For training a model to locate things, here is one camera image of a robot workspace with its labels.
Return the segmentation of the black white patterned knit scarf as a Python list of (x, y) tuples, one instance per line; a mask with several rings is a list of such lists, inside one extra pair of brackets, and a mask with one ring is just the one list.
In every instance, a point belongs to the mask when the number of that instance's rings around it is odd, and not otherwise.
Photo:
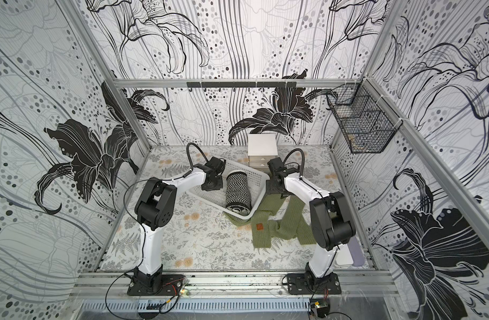
[(240, 216), (247, 216), (251, 212), (251, 191), (245, 172), (231, 171), (227, 176), (225, 208)]

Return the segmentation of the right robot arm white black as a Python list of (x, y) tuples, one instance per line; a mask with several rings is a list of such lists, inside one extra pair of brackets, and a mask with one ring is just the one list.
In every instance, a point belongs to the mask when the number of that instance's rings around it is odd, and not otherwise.
[(326, 191), (301, 175), (301, 170), (287, 167), (281, 158), (268, 162), (272, 174), (272, 190), (281, 195), (294, 195), (310, 209), (311, 229), (317, 243), (304, 273), (286, 275), (291, 295), (338, 295), (342, 292), (334, 272), (338, 251), (356, 235), (348, 201), (341, 192)]

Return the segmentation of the white plastic perforated basket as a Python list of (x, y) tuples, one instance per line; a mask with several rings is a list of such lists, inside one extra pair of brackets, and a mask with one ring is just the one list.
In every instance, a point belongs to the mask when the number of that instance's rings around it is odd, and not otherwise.
[(187, 193), (232, 217), (249, 220), (266, 193), (268, 180), (267, 174), (228, 160), (222, 173), (222, 189), (204, 191), (196, 186)]

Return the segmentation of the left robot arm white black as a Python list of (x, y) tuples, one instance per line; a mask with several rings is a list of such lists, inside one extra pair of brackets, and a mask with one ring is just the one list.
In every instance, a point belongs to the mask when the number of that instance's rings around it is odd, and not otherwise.
[(212, 157), (204, 164), (193, 165), (182, 176), (146, 180), (134, 207), (136, 220), (143, 228), (142, 261), (132, 270), (129, 296), (161, 294), (164, 286), (162, 240), (164, 228), (173, 217), (177, 198), (194, 187), (201, 187), (204, 191), (222, 189), (225, 169), (225, 159)]

